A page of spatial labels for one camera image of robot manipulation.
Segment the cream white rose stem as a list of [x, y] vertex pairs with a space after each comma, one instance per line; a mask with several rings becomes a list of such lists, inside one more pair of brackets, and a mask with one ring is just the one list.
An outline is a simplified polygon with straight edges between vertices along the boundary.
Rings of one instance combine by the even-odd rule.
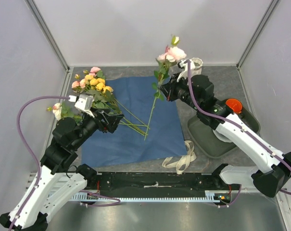
[[73, 118], [76, 122], [82, 121], [82, 116], [80, 114], [75, 114], [65, 103], [56, 103], [53, 106], [48, 107], [46, 110], [52, 112], [57, 121], [66, 117]]

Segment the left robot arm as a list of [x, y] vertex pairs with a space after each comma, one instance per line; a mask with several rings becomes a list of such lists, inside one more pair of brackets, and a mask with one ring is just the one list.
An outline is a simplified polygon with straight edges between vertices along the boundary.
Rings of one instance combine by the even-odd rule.
[[14, 231], [45, 231], [54, 215], [76, 193], [93, 189], [97, 184], [97, 172], [82, 164], [67, 183], [50, 194], [77, 158], [78, 148], [97, 130], [114, 133], [123, 117], [123, 114], [109, 115], [108, 110], [96, 109], [91, 115], [84, 114], [81, 124], [71, 117], [60, 119], [35, 180], [15, 209], [0, 216], [0, 224]]

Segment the cream ribbon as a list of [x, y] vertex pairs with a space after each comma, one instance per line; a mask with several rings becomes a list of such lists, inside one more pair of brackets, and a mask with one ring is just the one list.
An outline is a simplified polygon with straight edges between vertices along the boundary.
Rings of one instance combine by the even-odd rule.
[[182, 175], [184, 171], [190, 166], [191, 162], [197, 159], [194, 151], [194, 143], [192, 141], [185, 141], [186, 155], [181, 156], [178, 161], [171, 163], [172, 157], [167, 157], [162, 162], [162, 167], [171, 169], [174, 168], [178, 175]]

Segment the artificial flower bouquet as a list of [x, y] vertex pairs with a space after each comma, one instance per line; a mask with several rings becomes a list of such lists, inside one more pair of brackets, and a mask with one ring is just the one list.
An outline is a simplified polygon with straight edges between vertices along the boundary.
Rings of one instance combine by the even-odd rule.
[[83, 77], [80, 74], [76, 74], [75, 79], [71, 86], [74, 93], [77, 93], [78, 96], [85, 94], [94, 97], [91, 111], [95, 117], [92, 118], [78, 110], [78, 114], [82, 116], [81, 122], [91, 118], [98, 126], [98, 111], [106, 111], [110, 115], [123, 114], [124, 118], [120, 121], [119, 125], [127, 126], [141, 136], [145, 136], [144, 129], [147, 128], [147, 125], [116, 99], [113, 88], [107, 83], [105, 75], [100, 68], [93, 67], [90, 70], [84, 70]]

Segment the pink rose stem with bud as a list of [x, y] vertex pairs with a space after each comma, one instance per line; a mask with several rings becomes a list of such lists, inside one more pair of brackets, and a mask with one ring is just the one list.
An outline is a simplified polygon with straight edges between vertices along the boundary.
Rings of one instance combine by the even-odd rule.
[[179, 36], [173, 35], [170, 45], [167, 45], [164, 53], [159, 55], [156, 58], [156, 61], [158, 63], [159, 68], [157, 71], [154, 71], [154, 76], [156, 78], [156, 82], [152, 83], [152, 88], [155, 90], [154, 100], [152, 103], [152, 108], [151, 108], [147, 128], [145, 131], [144, 140], [147, 139], [147, 136], [149, 133], [150, 123], [151, 123], [152, 114], [153, 114], [153, 111], [155, 108], [156, 101], [158, 99], [162, 100], [162, 96], [161, 96], [159, 87], [164, 83], [164, 81], [167, 78], [169, 78], [170, 68], [177, 65], [179, 61], [181, 61], [187, 57], [186, 53], [181, 48], [178, 47], [179, 43], [180, 43]]

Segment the blue wrapping paper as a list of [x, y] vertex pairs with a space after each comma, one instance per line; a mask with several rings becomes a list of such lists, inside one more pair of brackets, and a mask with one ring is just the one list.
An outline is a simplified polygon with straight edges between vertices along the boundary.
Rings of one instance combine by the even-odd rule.
[[184, 137], [175, 102], [154, 98], [155, 77], [122, 77], [107, 80], [125, 118], [134, 124], [148, 124], [143, 137], [126, 125], [114, 133], [96, 131], [81, 146], [81, 162], [103, 167], [143, 162], [186, 153]]

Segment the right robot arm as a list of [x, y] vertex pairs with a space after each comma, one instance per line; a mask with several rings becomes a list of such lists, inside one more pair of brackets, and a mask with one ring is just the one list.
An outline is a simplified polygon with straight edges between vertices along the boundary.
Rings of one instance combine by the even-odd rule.
[[255, 168], [223, 164], [212, 176], [212, 185], [223, 189], [228, 184], [252, 185], [267, 197], [275, 197], [291, 178], [291, 152], [283, 153], [261, 139], [226, 102], [214, 96], [208, 76], [196, 75], [187, 80], [172, 76], [159, 87], [168, 101], [177, 99], [197, 111], [197, 117], [217, 135], [229, 139], [255, 163]]

